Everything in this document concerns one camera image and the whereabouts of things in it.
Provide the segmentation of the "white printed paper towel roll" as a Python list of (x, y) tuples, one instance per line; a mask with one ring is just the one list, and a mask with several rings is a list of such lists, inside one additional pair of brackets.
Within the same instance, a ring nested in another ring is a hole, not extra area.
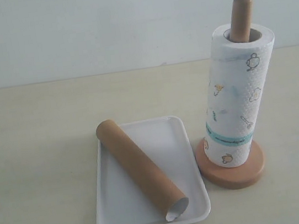
[(248, 159), (275, 40), (272, 30), (252, 24), (249, 42), (232, 42), (230, 27), (212, 34), (204, 147), (226, 168)]

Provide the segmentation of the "brown cardboard tube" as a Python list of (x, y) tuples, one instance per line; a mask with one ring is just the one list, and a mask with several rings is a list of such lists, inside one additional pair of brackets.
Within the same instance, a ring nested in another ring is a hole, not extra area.
[(186, 210), (188, 197), (113, 120), (104, 120), (96, 136), (168, 222)]

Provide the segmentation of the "wooden paper towel holder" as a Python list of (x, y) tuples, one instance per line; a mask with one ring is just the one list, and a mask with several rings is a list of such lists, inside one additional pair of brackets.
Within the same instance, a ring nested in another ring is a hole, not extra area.
[[(231, 31), (233, 42), (249, 41), (252, 18), (252, 0), (233, 0)], [(227, 189), (241, 189), (255, 184), (261, 177), (265, 162), (263, 150), (252, 141), (247, 161), (239, 167), (225, 168), (213, 164), (205, 153), (206, 140), (203, 138), (195, 150), (195, 158), (202, 176), (215, 185)]]

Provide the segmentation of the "white rectangular plastic tray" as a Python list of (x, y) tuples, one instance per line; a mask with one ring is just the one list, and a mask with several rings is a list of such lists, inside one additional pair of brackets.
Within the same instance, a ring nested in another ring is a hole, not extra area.
[(191, 224), (210, 198), (180, 118), (97, 129), (97, 224)]

